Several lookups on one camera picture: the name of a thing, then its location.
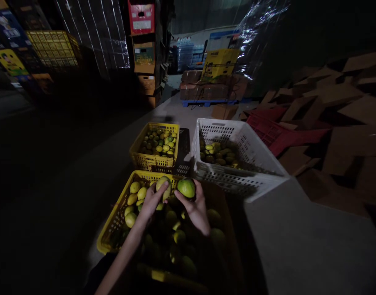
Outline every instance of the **red box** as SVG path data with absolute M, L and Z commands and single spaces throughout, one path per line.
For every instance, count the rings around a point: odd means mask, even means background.
M 133 5 L 129 1 L 130 32 L 132 36 L 155 32 L 155 4 Z
M 330 128 L 302 131 L 289 130 L 255 112 L 251 112 L 246 122 L 252 127 L 274 156 L 278 156 L 285 148 L 290 146 L 318 143 L 323 135 L 330 130 Z M 328 127 L 326 123 L 322 122 L 318 122 L 317 125 L 319 128 Z

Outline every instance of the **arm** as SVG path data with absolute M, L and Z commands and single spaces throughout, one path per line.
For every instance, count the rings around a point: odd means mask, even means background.
M 169 186 L 169 182 L 165 182 L 161 188 L 155 193 L 153 184 L 146 194 L 146 198 L 143 203 L 143 208 L 140 211 L 139 216 L 136 219 L 132 229 L 130 230 L 125 242 L 122 245 L 121 250 L 116 256 L 114 262 L 107 271 L 105 277 L 100 283 L 95 295 L 106 295 L 109 294 L 115 283 L 118 281 L 119 277 L 126 269 L 129 261 L 135 254 L 137 248 L 140 245 L 141 238 L 144 234 L 146 226 L 154 214 L 156 206 L 158 205 L 164 191 Z
M 203 234 L 199 239 L 200 247 L 205 256 L 202 258 L 206 261 L 205 272 L 207 283 L 212 286 L 214 294 L 232 293 L 232 284 L 230 273 L 222 257 L 221 249 L 211 241 L 211 227 L 207 217 L 207 208 L 205 206 L 205 197 L 201 183 L 196 179 L 193 180 L 196 185 L 196 201 L 188 201 L 179 191 L 174 194 L 177 199 L 184 205 L 193 225 Z

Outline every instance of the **plastic wrap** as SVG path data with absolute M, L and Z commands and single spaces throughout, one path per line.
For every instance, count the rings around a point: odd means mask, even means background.
M 192 65 L 194 43 L 190 38 L 178 40 L 178 72 L 187 70 Z
M 130 68 L 122 16 L 117 0 L 55 0 L 65 29 L 94 52 L 100 75 Z
M 274 30 L 285 16 L 290 0 L 255 1 L 236 30 L 240 32 L 234 48 L 240 49 L 234 72 L 253 80 Z

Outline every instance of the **yellow box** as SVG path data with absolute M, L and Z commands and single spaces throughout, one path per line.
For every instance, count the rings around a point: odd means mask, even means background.
M 0 50 L 0 63 L 7 70 L 10 76 L 28 75 L 23 63 L 11 49 Z
M 141 143 L 144 137 L 147 136 L 147 132 L 152 128 L 158 128 L 162 131 L 168 131 L 177 134 L 177 140 L 175 141 L 174 147 L 174 157 L 165 158 L 162 156 L 153 156 L 148 154 L 142 154 L 139 152 Z M 140 132 L 139 136 L 136 138 L 132 146 L 130 147 L 129 153 L 132 158 L 133 164 L 136 169 L 145 171 L 161 171 L 166 172 L 174 167 L 174 164 L 178 156 L 178 142 L 180 139 L 180 126 L 177 124 L 166 124 L 166 123 L 148 123 L 143 130 Z
M 201 80 L 212 82 L 224 76 L 231 76 L 239 54 L 239 49 L 209 51 L 205 59 Z
M 123 231 L 123 225 L 125 223 L 125 217 L 123 213 L 125 211 L 125 208 L 128 206 L 127 202 L 128 196 L 130 194 L 130 185 L 132 184 L 132 182 L 141 180 L 151 182 L 158 180 L 162 176 L 167 176 L 170 179 L 172 189 L 176 189 L 178 181 L 183 179 L 183 177 L 181 176 L 165 173 L 139 170 L 132 172 L 97 239 L 96 246 L 99 252 L 106 255 L 108 252 L 119 251 L 119 249 L 113 248 L 111 244 L 114 242 L 115 236 L 118 236 L 118 234 L 121 234 L 121 232 Z M 227 255 L 224 256 L 222 263 L 225 263 L 225 269 L 227 269 L 228 273 L 230 274 L 231 281 L 229 283 L 233 285 L 235 294 L 245 294 L 246 288 L 242 264 L 233 229 L 232 219 L 225 199 L 225 193 L 219 186 L 213 183 L 202 182 L 202 187 L 205 194 L 205 202 L 207 208 L 216 210 L 222 216 L 222 229 L 226 236 L 228 248 Z M 169 271 L 150 267 L 144 263 L 138 263 L 137 268 L 153 280 L 157 280 L 159 282 L 167 282 L 168 284 L 179 287 L 182 286 L 186 289 L 193 290 L 195 294 L 207 294 L 209 291 L 207 286 L 199 282 L 192 281 Z

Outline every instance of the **pallet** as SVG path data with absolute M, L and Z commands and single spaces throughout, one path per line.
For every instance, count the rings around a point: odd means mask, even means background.
M 188 107 L 189 104 L 204 104 L 204 107 L 209 107 L 211 104 L 218 103 L 236 104 L 237 100 L 183 100 L 182 106 Z

